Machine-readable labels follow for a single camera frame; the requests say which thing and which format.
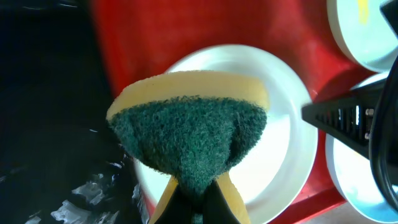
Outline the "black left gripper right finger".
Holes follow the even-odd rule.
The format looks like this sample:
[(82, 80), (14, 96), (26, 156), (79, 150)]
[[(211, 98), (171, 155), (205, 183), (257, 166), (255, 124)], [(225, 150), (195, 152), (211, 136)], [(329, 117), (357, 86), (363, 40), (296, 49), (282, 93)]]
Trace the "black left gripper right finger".
[(206, 189), (202, 212), (203, 224), (239, 224), (216, 182)]

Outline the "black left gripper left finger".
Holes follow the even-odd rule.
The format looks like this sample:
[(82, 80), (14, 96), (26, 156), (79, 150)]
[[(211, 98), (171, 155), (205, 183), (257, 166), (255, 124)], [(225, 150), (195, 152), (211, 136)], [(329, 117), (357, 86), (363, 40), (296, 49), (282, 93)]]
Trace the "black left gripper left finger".
[(192, 217), (192, 205), (177, 186), (155, 224), (191, 224)]

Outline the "white plate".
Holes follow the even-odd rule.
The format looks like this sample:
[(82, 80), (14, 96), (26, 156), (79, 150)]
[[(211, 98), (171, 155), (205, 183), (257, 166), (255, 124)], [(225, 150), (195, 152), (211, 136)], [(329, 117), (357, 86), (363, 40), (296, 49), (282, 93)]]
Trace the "white plate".
[(258, 77), (270, 99), (261, 140), (229, 176), (251, 223), (268, 223), (296, 198), (317, 153), (318, 131), (302, 119), (311, 97), (299, 76), (276, 56), (247, 45), (217, 45), (196, 51), (168, 71), (220, 70)]

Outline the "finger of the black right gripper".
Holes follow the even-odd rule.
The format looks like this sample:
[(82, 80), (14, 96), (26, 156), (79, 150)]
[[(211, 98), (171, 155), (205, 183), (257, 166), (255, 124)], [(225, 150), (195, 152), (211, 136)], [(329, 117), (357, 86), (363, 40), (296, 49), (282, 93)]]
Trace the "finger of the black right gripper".
[(395, 35), (398, 35), (398, 0), (388, 0), (380, 6), (381, 13)]
[(385, 86), (389, 86), (386, 79), (332, 100), (306, 105), (302, 118), (369, 159), (372, 133), (380, 140), (386, 140), (391, 133), (389, 101), (382, 96)]

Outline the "green and yellow sponge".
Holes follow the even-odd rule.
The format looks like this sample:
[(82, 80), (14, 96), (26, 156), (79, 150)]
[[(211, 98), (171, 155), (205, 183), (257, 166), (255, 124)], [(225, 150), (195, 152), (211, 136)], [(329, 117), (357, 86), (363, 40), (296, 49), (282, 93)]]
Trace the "green and yellow sponge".
[(170, 175), (150, 222), (179, 186), (192, 223), (203, 223), (205, 192), (216, 182), (239, 223), (249, 223), (229, 171), (261, 139), (268, 109), (260, 79), (229, 72), (164, 73), (125, 87), (107, 111), (110, 128), (129, 155)]

